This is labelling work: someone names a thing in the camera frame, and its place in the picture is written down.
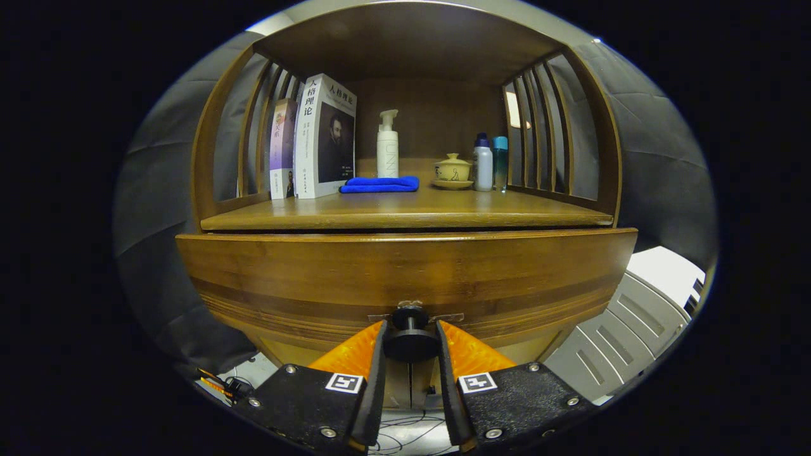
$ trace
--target saucer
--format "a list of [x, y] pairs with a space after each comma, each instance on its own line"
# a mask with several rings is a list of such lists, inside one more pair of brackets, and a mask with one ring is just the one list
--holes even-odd
[[432, 180], [431, 183], [437, 187], [450, 188], [453, 190], [461, 190], [473, 185], [472, 180]]

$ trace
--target white bottle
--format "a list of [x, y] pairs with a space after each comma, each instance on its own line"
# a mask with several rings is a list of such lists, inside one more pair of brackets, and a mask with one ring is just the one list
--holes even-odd
[[487, 142], [487, 133], [479, 133], [473, 147], [476, 157], [476, 175], [473, 177], [476, 191], [490, 191], [493, 189], [493, 152]]
[[377, 177], [398, 178], [400, 154], [397, 150], [397, 132], [392, 130], [397, 110], [388, 110], [380, 113], [383, 119], [377, 128]]

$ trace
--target bottle cap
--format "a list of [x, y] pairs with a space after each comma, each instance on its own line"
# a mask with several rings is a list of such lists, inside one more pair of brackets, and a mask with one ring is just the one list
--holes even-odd
[[507, 136], [496, 136], [493, 138], [493, 148], [507, 150]]
[[391, 131], [392, 126], [394, 124], [394, 118], [397, 117], [397, 110], [385, 110], [380, 113], [380, 125], [377, 127], [377, 131]]
[[490, 147], [490, 143], [487, 142], [487, 133], [479, 133], [476, 136], [476, 142], [474, 143], [473, 147]]

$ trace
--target wooden cabinet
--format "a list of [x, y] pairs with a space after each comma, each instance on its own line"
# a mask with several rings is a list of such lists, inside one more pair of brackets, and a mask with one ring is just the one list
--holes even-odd
[[[237, 197], [217, 200], [213, 156], [222, 106], [257, 54], [268, 63], [246, 95]], [[578, 151], [547, 65], [559, 56], [593, 114], [595, 200], [571, 192]], [[375, 177], [378, 113], [400, 110], [400, 170], [420, 177], [417, 192], [269, 200], [262, 159], [268, 113], [277, 98], [296, 97], [303, 81], [321, 72], [358, 95], [358, 176]], [[539, 75], [552, 90], [543, 89]], [[276, 96], [260, 99], [262, 87]], [[518, 128], [507, 120], [507, 98], [516, 95], [527, 100]], [[559, 144], [546, 109], [552, 104], [564, 130]], [[252, 144], [255, 110], [262, 117]], [[434, 161], [446, 153], [471, 159], [477, 132], [508, 136], [512, 129], [520, 140], [510, 144], [517, 171], [507, 192], [430, 186]], [[404, 300], [452, 318], [518, 363], [542, 359], [577, 323], [603, 312], [636, 241], [635, 229], [616, 228], [619, 140], [590, 69], [565, 43], [465, 6], [372, 3], [258, 40], [217, 82], [193, 148], [199, 232], [179, 235], [178, 248], [212, 314], [276, 363], [308, 364]], [[564, 173], [556, 185], [558, 156]], [[251, 160], [255, 176], [247, 173]], [[414, 375], [430, 380], [431, 365]]]

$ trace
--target wooden shelf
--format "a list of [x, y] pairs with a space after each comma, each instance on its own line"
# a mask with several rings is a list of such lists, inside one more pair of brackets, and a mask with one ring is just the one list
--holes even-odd
[[324, 72], [343, 84], [419, 78], [500, 86], [562, 46], [467, 6], [381, 2], [290, 25], [257, 41], [255, 50], [305, 79]]
[[204, 230], [323, 230], [610, 226], [613, 217], [515, 191], [450, 191], [425, 180], [413, 193], [355, 193], [264, 201], [201, 221]]

